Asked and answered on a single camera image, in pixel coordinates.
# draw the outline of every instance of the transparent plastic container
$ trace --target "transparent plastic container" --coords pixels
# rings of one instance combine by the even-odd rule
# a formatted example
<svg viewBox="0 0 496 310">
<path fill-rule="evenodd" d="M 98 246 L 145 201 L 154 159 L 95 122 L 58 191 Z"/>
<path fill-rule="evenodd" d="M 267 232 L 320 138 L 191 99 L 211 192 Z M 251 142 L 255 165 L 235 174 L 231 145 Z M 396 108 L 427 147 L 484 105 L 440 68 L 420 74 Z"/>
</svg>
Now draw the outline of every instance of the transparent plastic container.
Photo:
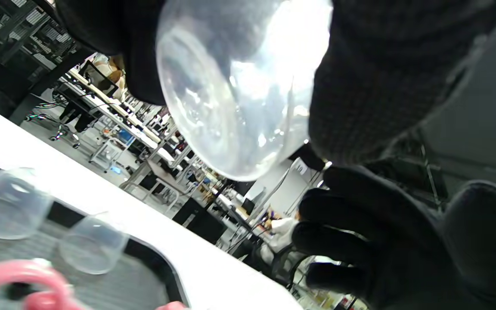
<svg viewBox="0 0 496 310">
<path fill-rule="evenodd" d="M 100 275 L 114 268 L 128 240 L 117 218 L 105 212 L 86 216 L 74 225 L 59 242 L 59 251 L 75 269 Z"/>
<path fill-rule="evenodd" d="M 36 170 L 0 170 L 0 239 L 27 238 L 39 229 L 51 206 L 50 181 Z"/>
<path fill-rule="evenodd" d="M 157 65 L 177 128 L 220 174 L 255 180 L 307 139 L 329 0 L 174 0 Z"/>
</svg>

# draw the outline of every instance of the black knit sleeve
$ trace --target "black knit sleeve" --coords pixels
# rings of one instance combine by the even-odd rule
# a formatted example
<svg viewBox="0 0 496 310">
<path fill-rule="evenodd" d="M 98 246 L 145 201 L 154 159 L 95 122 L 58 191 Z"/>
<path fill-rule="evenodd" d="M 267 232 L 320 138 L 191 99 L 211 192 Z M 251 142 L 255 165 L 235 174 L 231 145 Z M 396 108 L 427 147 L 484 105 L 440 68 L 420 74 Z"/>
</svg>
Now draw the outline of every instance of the black knit sleeve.
<svg viewBox="0 0 496 310">
<path fill-rule="evenodd" d="M 496 0 L 335 0 L 309 133 L 335 164 L 362 163 L 446 103 L 496 37 Z"/>
</svg>

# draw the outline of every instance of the black glove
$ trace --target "black glove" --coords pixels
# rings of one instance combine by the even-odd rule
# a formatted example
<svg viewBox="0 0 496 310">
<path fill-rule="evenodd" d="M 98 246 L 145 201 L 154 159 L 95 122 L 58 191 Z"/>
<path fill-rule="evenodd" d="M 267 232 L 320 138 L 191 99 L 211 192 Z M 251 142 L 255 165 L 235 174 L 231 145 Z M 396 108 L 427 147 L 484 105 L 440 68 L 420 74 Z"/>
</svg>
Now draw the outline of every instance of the black glove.
<svg viewBox="0 0 496 310">
<path fill-rule="evenodd" d="M 307 284 L 353 294 L 372 310 L 496 310 L 496 185 L 475 181 L 432 214 L 362 168 L 325 172 L 306 193 L 293 242 L 310 255 Z"/>
</svg>

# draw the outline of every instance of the blue object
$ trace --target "blue object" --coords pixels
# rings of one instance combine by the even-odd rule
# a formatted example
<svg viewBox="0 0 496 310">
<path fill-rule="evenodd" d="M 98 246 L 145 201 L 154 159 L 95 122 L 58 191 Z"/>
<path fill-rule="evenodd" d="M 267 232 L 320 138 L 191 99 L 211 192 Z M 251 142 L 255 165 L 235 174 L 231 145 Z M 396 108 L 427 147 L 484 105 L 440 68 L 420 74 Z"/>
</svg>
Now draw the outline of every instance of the blue object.
<svg viewBox="0 0 496 310">
<path fill-rule="evenodd" d="M 112 166 L 110 168 L 110 170 L 114 171 L 116 174 L 122 174 L 122 169 L 116 167 L 116 166 Z"/>
<path fill-rule="evenodd" d="M 134 137 L 126 130 L 120 129 L 120 131 L 118 131 L 118 140 L 120 140 L 123 144 L 129 146 L 133 142 Z"/>
</svg>

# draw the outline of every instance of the black tray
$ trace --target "black tray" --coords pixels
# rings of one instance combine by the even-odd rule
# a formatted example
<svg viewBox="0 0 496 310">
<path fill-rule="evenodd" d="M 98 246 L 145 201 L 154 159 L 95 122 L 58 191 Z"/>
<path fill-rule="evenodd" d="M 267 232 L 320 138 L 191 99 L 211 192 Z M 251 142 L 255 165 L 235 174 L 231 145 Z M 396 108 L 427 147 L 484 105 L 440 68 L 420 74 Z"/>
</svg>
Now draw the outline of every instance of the black tray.
<svg viewBox="0 0 496 310">
<path fill-rule="evenodd" d="M 74 285 L 77 299 L 94 310 L 154 310 L 171 301 L 189 306 L 169 262 L 133 237 L 116 267 L 106 275 L 88 275 L 68 266 L 56 250 L 57 242 L 82 218 L 83 214 L 54 202 L 37 234 L 20 241 L 0 239 L 0 261 L 48 259 Z M 22 309 L 22 301 L 8 300 L 5 291 L 5 287 L 0 287 L 0 310 Z"/>
</svg>

